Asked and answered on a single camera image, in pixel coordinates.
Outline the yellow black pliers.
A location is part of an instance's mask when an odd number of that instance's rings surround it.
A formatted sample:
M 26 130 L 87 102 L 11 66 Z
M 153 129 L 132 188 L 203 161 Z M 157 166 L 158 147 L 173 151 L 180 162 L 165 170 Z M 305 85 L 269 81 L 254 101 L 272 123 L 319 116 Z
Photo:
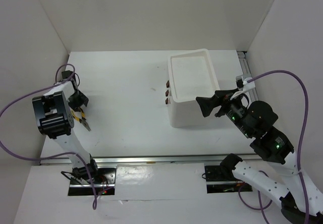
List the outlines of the yellow black pliers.
M 87 129 L 87 131 L 91 131 L 91 128 L 90 128 L 90 126 L 89 126 L 89 124 L 88 124 L 88 122 L 87 122 L 87 119 L 86 119 L 86 117 L 85 117 L 85 112 L 84 112 L 84 110 L 81 108 L 81 107 L 79 107 L 79 108 L 77 108 L 77 110 L 71 110 L 71 114 L 72 114 L 72 117 L 74 118 L 74 120 L 76 120 L 76 121 L 78 121 L 80 124 L 82 124 L 83 125 L 83 127 L 85 128 L 85 129 Z

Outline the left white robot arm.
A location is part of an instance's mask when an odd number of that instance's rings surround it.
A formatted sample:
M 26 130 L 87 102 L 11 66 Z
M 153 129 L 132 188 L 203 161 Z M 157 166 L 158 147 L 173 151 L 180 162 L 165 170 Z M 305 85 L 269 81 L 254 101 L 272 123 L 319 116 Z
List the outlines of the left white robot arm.
M 83 94 L 70 70 L 62 72 L 62 80 L 49 92 L 32 99 L 39 132 L 54 140 L 72 163 L 72 176 L 94 183 L 99 179 L 99 169 L 91 154 L 81 145 L 73 128 L 79 122 L 88 131 L 82 107 L 87 107 L 88 97 Z

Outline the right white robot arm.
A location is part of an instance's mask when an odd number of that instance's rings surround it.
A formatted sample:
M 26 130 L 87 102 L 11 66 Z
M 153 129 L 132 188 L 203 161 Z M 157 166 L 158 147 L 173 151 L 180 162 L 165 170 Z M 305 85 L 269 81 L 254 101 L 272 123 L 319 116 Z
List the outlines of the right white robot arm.
M 250 147 L 281 176 L 283 183 L 254 170 L 233 153 L 221 162 L 221 176 L 226 180 L 235 177 L 256 188 L 281 208 L 290 223 L 322 223 L 322 192 L 306 172 L 297 168 L 296 150 L 274 127 L 278 115 L 264 101 L 245 107 L 244 95 L 234 97 L 236 92 L 217 90 L 211 98 L 197 97 L 196 101 L 204 117 L 218 107 L 216 117 L 227 116 L 246 138 L 252 139 Z

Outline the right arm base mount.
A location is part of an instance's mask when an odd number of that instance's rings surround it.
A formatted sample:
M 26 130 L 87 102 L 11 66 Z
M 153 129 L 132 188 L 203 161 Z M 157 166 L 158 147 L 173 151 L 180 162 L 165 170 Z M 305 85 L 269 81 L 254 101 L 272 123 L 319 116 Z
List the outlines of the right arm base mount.
M 206 181 L 208 194 L 252 192 L 252 187 L 232 175 L 225 175 L 225 169 L 220 165 L 205 165 L 201 177 Z

